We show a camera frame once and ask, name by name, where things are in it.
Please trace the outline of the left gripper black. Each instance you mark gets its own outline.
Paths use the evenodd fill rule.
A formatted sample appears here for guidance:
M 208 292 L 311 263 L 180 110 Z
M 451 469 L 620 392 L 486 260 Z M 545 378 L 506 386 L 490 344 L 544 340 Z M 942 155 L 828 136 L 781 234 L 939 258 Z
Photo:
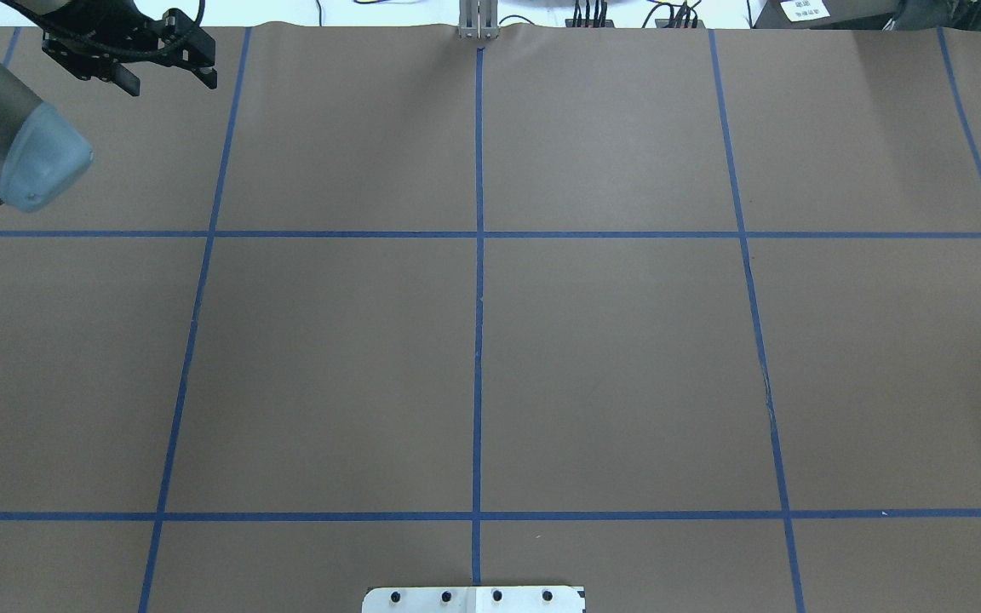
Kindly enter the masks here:
M 157 65 L 179 67 L 215 90 L 215 39 L 203 28 L 204 14 L 204 7 L 194 17 L 178 8 L 151 14 L 134 1 L 40 1 L 39 17 L 55 27 L 44 32 L 42 51 L 79 80 L 100 75 L 139 97 L 141 81 L 123 63 L 158 50 Z

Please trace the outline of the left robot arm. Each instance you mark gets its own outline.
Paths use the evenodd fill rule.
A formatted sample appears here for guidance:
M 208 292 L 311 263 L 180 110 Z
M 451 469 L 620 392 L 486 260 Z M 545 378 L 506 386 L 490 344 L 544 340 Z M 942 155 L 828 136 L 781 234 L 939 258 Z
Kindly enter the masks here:
M 132 65 L 175 67 L 207 89 L 218 84 L 215 39 L 206 4 L 160 17 L 134 1 L 10 1 L 42 32 L 40 49 L 79 81 L 98 80 L 129 96 L 141 93 Z M 94 162 L 92 144 L 51 102 L 0 61 L 0 207 L 37 212 L 65 193 Z

